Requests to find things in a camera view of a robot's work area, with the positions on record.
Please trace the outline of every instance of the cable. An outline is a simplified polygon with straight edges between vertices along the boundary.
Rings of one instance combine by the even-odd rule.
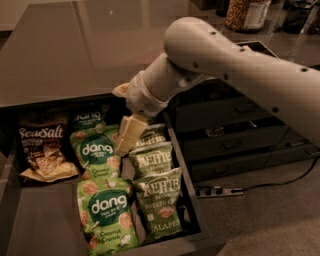
[[[312,161],[312,164],[309,167],[309,169],[304,174],[302,174],[301,176],[299,176],[299,177],[297,177],[297,178],[295,178],[293,180],[289,180],[289,181],[285,181],[285,182],[279,182],[279,183],[258,184],[258,185],[254,185],[254,186],[243,188],[243,189],[234,189],[234,190],[232,190],[232,192],[233,193],[234,192],[244,192],[244,191],[249,191],[249,190],[252,190],[252,189],[255,189],[255,188],[260,188],[260,187],[282,186],[282,185],[287,185],[287,184],[293,183],[293,182],[298,181],[298,180],[304,178],[305,176],[307,176],[312,171],[312,169],[315,167],[315,165],[316,165],[316,163],[318,162],[319,159],[320,159],[320,157],[315,158]]]
[[[236,195],[236,194],[242,194],[245,191],[250,191],[256,188],[261,188],[261,187],[271,187],[271,186],[282,186],[282,185],[287,185],[293,182],[296,182],[302,178],[304,178],[305,176],[307,176],[315,167],[316,163],[318,162],[318,160],[320,159],[320,156],[316,157],[312,163],[311,166],[309,167],[309,169],[302,175],[300,175],[299,177],[293,179],[293,180],[288,180],[285,182],[279,182],[279,183],[264,183],[264,184],[258,184],[258,185],[254,185],[254,186],[250,186],[247,188],[236,188],[236,189],[223,189],[221,187],[215,186],[215,187],[211,187],[211,186],[197,186],[195,187],[196,190],[196,195],[200,196],[200,191],[205,189],[206,190],[206,195],[211,195],[211,190],[214,188],[215,189],[215,196],[230,196],[230,195]]]

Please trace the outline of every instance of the floor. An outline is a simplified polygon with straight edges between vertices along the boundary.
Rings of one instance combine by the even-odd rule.
[[[0,38],[0,49],[5,39]],[[304,173],[311,160],[199,182],[247,187],[282,182]],[[224,236],[219,256],[320,255],[320,163],[303,179],[257,188],[242,196],[200,199],[213,236]]]

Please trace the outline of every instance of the jalapeño chips bag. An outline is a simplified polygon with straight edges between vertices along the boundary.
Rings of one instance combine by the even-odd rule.
[[[172,143],[166,141],[138,148],[129,153],[129,159],[136,179],[169,171],[172,168]]]
[[[71,145],[80,165],[85,169],[82,179],[119,177],[121,159],[114,154],[117,136],[118,125],[72,133]]]
[[[139,207],[154,239],[182,231],[176,210],[181,174],[181,168],[176,168],[133,182]]]
[[[90,256],[110,255],[139,246],[129,204],[131,193],[131,182],[121,178],[78,183],[80,220],[89,238]]]

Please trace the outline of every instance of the dang snack bag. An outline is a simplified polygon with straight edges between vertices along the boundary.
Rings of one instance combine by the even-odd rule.
[[[110,255],[139,246],[129,198],[132,183],[121,178],[78,183],[81,224],[90,256]]]
[[[85,169],[82,179],[119,177],[121,158],[114,154],[118,125],[76,131],[70,136],[71,145],[80,165]]]

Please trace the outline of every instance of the drawer handle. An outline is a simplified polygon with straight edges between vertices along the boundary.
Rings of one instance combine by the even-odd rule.
[[[252,105],[249,108],[246,109],[241,109],[239,107],[235,107],[234,110],[238,113],[238,114],[246,114],[246,113],[251,113],[251,112],[255,112],[258,110],[257,106]]]
[[[227,173],[227,172],[230,172],[230,168],[229,168],[229,166],[223,166],[223,168],[221,168],[221,169],[214,168],[213,172],[216,174]]]
[[[309,155],[309,156],[319,156],[320,155],[320,151],[316,151],[316,152],[308,152],[308,150],[304,150],[306,153],[307,153],[307,155]]]
[[[242,146],[241,141],[236,141],[236,142],[234,142],[234,143],[228,143],[228,144],[225,144],[225,143],[222,144],[222,147],[223,147],[225,150],[240,148],[241,146]]]

